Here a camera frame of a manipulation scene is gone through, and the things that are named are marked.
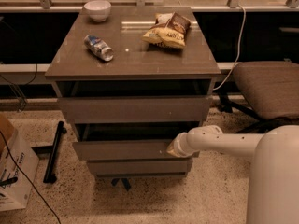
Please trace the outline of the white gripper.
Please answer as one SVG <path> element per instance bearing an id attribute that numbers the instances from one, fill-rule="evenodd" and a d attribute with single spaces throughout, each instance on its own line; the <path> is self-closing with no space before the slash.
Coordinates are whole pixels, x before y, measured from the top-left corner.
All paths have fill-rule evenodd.
<path id="1" fill-rule="evenodd" d="M 180 133 L 174 141 L 172 141 L 166 149 L 169 155 L 174 157 L 190 157 L 194 153 L 194 149 L 191 148 L 188 142 L 188 134 Z"/>

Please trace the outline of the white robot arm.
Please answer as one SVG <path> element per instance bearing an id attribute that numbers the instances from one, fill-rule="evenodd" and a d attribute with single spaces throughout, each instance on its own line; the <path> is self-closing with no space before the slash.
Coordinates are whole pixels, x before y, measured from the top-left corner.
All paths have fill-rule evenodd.
<path id="1" fill-rule="evenodd" d="M 299 126 L 267 133 L 224 133 L 216 125 L 180 133 L 167 147 L 175 157 L 213 150 L 250 162 L 246 224 L 299 224 Z"/>

